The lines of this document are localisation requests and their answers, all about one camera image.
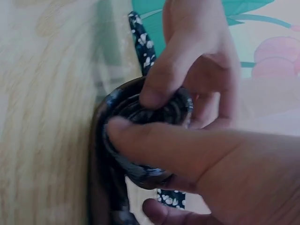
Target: wooden surface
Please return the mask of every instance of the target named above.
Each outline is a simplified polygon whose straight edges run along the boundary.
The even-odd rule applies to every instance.
[[[128,0],[0,1],[0,225],[86,224],[95,99],[139,75],[129,10]]]

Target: hand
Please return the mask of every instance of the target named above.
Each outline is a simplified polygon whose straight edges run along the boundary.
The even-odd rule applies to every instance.
[[[207,128],[227,127],[235,118],[240,61],[220,0],[167,0],[163,9],[166,49],[149,71],[140,101],[162,107],[184,86],[195,105],[192,126],[202,128],[219,101],[218,118]]]
[[[162,189],[200,194],[212,214],[146,200],[155,225],[299,225],[300,139],[241,131],[198,131],[112,119],[113,145],[132,162],[173,172]]]

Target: fingernail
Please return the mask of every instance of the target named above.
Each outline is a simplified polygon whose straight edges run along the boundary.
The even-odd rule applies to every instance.
[[[113,117],[108,121],[107,132],[111,135],[119,133],[130,127],[132,123],[123,117]]]
[[[146,88],[141,92],[140,101],[146,108],[156,109],[161,107],[163,95],[151,88]]]

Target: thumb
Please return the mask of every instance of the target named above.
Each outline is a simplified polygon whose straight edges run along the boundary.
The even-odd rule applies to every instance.
[[[195,35],[184,30],[175,33],[147,75],[140,95],[141,104],[150,109],[166,104],[201,55]]]
[[[154,225],[222,225],[211,215],[170,208],[154,199],[144,202],[143,211]]]
[[[202,132],[163,123],[135,125],[120,117],[109,121],[107,132],[130,161],[168,170],[191,182],[197,182],[241,142],[238,134],[229,131]]]

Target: rolled fabric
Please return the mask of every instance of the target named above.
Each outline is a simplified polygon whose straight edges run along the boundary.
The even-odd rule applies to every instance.
[[[92,225],[138,224],[130,213],[125,176],[144,189],[166,183],[172,173],[130,162],[110,142],[106,125],[114,116],[136,124],[162,122],[188,127],[193,102],[185,88],[179,88],[161,109],[149,110],[139,103],[145,77],[116,88],[96,108],[90,139],[89,210]]]

